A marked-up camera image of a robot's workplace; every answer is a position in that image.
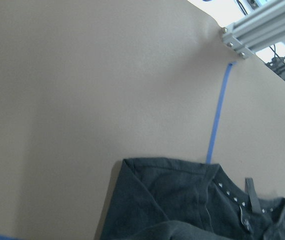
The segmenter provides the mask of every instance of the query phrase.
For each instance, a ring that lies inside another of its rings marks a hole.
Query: folded jacket
[[[285,240],[285,198],[258,201],[219,164],[125,159],[100,239]]]

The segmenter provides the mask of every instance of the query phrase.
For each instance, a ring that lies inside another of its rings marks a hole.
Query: cloth
[[[285,240],[285,198],[249,195],[219,164],[169,158],[122,162],[101,240]]]

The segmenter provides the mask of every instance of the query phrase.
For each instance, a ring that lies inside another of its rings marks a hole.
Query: dark green fabric
[[[125,159],[100,239],[285,240],[285,198],[259,204],[262,213],[252,213],[219,164]]]

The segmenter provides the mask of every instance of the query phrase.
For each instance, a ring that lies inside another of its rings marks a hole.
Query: garment
[[[259,203],[252,213],[219,164],[125,159],[100,239],[285,240],[285,198]]]

